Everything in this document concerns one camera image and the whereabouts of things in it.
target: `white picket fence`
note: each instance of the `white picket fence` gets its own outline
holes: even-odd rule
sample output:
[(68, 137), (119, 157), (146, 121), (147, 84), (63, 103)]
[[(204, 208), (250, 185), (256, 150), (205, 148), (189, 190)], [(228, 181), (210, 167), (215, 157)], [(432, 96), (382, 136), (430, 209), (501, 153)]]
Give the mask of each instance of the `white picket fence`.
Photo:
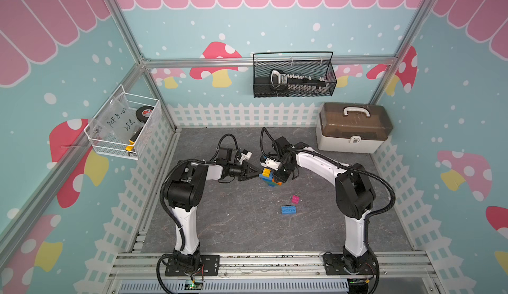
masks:
[(449, 245), (452, 239), (443, 237), (439, 232), (441, 221), (432, 219), (432, 206), (423, 203), (424, 191), (416, 189), (416, 178), (409, 176), (410, 167), (403, 165), (403, 155), (397, 155), (397, 145), (392, 145), (391, 140), (392, 137), (388, 137), (372, 154), (372, 159), (380, 175), (395, 190), (395, 208), (407, 229), (410, 242), (416, 250), (427, 252), (447, 293), (466, 291), (473, 294), (476, 281), (464, 276), (460, 270), (463, 259), (451, 253)]
[(197, 107), (188, 105), (183, 107), (171, 107), (168, 105), (171, 118), (178, 126), (202, 127), (202, 126), (258, 126), (258, 125), (308, 125), (313, 126), (318, 122), (318, 115), (323, 105), (316, 106), (312, 103), (306, 107), (303, 103), (295, 106), (280, 104), (275, 106), (271, 103), (268, 106), (260, 104), (255, 107), (253, 104), (238, 107), (224, 107), (222, 104), (214, 107), (211, 103), (207, 107), (199, 104)]
[(95, 241), (95, 257), (85, 261), (88, 269), (85, 278), (74, 283), (78, 294), (103, 292), (117, 254), (127, 250), (129, 240), (137, 233), (137, 222), (146, 207), (149, 191), (153, 189), (158, 168), (162, 165), (164, 150), (171, 139), (171, 129), (165, 119), (154, 128), (152, 137), (136, 161), (136, 168), (130, 169), (130, 180), (124, 181), (125, 192), (118, 194), (118, 207), (111, 208), (111, 221), (104, 223), (104, 237)]

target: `red mushroom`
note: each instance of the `red mushroom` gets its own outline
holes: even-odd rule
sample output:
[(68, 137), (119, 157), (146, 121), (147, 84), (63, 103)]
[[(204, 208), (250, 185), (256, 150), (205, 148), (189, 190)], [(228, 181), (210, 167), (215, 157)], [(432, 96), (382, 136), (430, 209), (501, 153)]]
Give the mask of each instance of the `red mushroom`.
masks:
[(490, 206), (487, 207), (485, 216), (490, 225), (508, 239), (508, 209)]
[(152, 69), (150, 71), (155, 79), (157, 86), (162, 86), (162, 81), (164, 81), (164, 86), (166, 89), (174, 89), (178, 87), (178, 83), (176, 83), (174, 77), (186, 78), (187, 75), (180, 68), (160, 68), (160, 69)]
[(63, 249), (62, 242), (45, 242), (60, 223), (60, 215), (44, 215), (32, 228), (22, 245), (2, 271), (3, 294), (25, 294), (31, 284), (34, 267), (53, 269)]
[[(384, 75), (387, 65), (379, 64), (367, 73), (368, 79), (378, 79)], [(404, 91), (410, 92), (415, 84), (416, 72), (418, 70), (418, 57), (416, 55), (416, 49), (411, 46), (407, 51), (406, 56), (400, 63), (399, 68), (395, 72), (395, 75), (390, 79), (388, 86), (386, 87), (386, 94), (394, 96), (395, 87), (397, 82), (401, 81)]]
[(457, 191), (460, 185), (467, 182), (477, 201), (481, 202), (489, 195), (492, 187), (492, 171), (489, 162), (483, 156), (439, 151), (437, 159), (439, 162), (436, 166), (444, 165), (450, 168), (450, 171), (441, 174), (441, 179), (449, 189)]
[[(212, 42), (208, 45), (200, 58), (242, 58), (242, 56), (228, 44)], [(247, 67), (192, 68), (190, 70), (190, 76), (196, 80), (200, 80), (212, 75), (212, 85), (216, 88), (225, 88), (231, 86), (232, 83), (228, 76), (228, 70), (247, 71)]]
[(349, 76), (357, 78), (363, 76), (363, 68), (360, 65), (339, 65), (335, 67), (334, 71), (337, 77), (336, 88), (346, 87)]
[[(62, 158), (67, 148), (73, 144), (85, 126), (85, 119), (75, 119), (61, 123), (51, 131), (49, 147), (53, 162), (48, 163), (48, 168), (52, 168)], [(104, 179), (108, 167), (108, 158), (98, 156), (90, 147), (56, 194), (60, 207), (70, 207), (78, 200), (84, 175), (89, 176), (92, 183), (98, 186)]]

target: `black electrical tape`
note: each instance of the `black electrical tape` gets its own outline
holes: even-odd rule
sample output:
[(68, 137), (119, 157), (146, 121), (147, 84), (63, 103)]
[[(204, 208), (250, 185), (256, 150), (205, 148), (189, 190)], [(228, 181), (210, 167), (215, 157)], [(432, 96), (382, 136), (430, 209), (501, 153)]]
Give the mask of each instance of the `black electrical tape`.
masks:
[(139, 109), (136, 110), (136, 118), (139, 120), (139, 122), (146, 123), (152, 112), (153, 107), (151, 106), (140, 107)]

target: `storage box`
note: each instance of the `storage box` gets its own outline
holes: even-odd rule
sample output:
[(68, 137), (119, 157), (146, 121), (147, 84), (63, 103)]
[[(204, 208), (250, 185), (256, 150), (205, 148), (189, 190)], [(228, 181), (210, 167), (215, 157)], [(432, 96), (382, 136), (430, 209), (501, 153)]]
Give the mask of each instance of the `storage box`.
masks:
[(316, 128), (321, 151), (374, 153), (393, 125), (382, 106), (325, 103)]

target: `brown lid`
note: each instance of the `brown lid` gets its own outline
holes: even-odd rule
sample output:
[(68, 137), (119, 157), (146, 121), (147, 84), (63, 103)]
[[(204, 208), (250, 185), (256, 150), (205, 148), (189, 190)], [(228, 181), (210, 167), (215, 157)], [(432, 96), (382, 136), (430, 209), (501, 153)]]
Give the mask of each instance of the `brown lid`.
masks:
[(384, 141), (393, 129), (382, 106), (327, 102), (320, 112), (321, 132), (331, 138), (351, 138)]

